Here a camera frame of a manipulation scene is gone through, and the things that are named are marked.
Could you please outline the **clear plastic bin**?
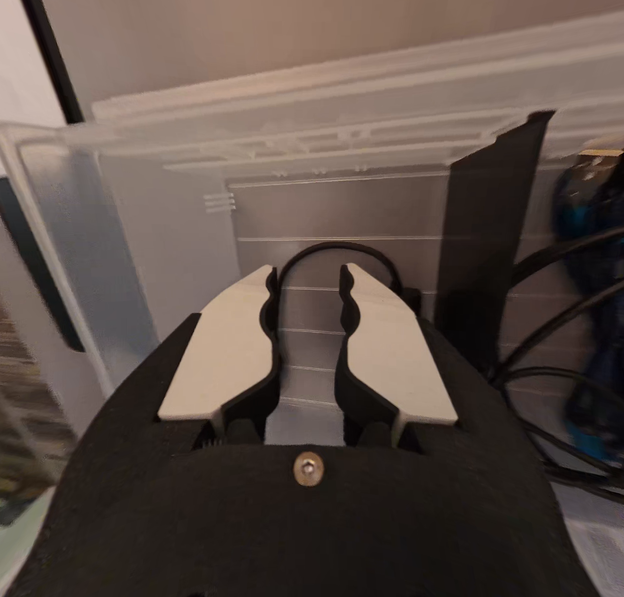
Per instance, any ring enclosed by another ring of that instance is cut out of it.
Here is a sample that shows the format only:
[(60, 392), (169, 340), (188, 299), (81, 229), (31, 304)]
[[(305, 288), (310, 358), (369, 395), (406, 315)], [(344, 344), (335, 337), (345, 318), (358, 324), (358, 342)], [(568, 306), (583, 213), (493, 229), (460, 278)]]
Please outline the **clear plastic bin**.
[(623, 11), (92, 108), (65, 128), (1, 125), (85, 349), (34, 355), (76, 437), (190, 313), (315, 243), (378, 249), (434, 313), (451, 164), (553, 109), (536, 197), (540, 168), (623, 131)]

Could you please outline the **grey USB hub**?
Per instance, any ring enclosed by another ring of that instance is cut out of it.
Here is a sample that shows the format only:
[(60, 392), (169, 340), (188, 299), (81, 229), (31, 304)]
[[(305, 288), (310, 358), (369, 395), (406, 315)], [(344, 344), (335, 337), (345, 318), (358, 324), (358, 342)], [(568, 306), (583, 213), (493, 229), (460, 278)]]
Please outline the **grey USB hub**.
[(394, 263), (386, 257), (382, 252), (376, 250), (375, 248), (362, 245), (356, 242), (348, 242), (348, 241), (335, 241), (335, 242), (321, 242), (316, 243), (314, 245), (310, 245), (303, 250), (299, 251), (297, 254), (293, 255), (283, 266), (281, 272), (279, 273), (277, 280), (277, 288), (279, 293), (281, 293), (285, 288), (285, 281), (290, 273), (290, 271), (305, 258), (308, 258), (316, 253), (330, 251), (330, 250), (345, 250), (351, 251), (355, 253), (361, 253), (363, 255), (367, 255), (369, 257), (374, 258), (376, 261), (381, 263), (387, 270), (391, 284), (390, 289), (402, 299), (404, 303), (406, 303), (409, 308), (415, 313), (416, 316), (420, 316), (422, 312), (422, 303), (423, 303), (423, 294), (422, 291), (418, 288), (410, 288), (405, 287), (402, 282), (402, 278), (398, 272), (398, 269), (394, 265)]

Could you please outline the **black bin divider plate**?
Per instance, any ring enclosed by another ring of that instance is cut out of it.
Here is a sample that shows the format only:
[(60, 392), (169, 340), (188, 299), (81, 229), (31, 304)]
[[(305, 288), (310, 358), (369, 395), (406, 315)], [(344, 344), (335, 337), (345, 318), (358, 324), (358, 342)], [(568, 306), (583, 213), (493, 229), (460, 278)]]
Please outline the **black bin divider plate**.
[(498, 365), (514, 259), (554, 115), (531, 113), (449, 169), (433, 323), (485, 377)]

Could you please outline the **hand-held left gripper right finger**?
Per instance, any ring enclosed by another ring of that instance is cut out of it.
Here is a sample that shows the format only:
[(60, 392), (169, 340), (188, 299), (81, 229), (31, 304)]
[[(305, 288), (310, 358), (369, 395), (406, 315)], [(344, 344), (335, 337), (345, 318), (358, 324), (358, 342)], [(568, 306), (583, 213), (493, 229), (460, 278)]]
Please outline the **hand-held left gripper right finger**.
[(340, 268), (339, 296), (335, 399), (344, 441), (414, 442), (426, 429), (455, 430), (459, 416), (416, 313), (355, 263)]

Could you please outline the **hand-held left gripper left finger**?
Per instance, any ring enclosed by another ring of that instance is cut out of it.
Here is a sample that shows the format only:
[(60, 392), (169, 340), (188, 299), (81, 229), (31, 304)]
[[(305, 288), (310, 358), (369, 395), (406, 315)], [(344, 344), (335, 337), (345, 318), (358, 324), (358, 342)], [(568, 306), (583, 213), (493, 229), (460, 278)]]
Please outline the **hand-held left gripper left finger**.
[(249, 420), (265, 438), (280, 400), (278, 298), (277, 269), (264, 265), (204, 307), (158, 410), (161, 421), (207, 421), (223, 437)]

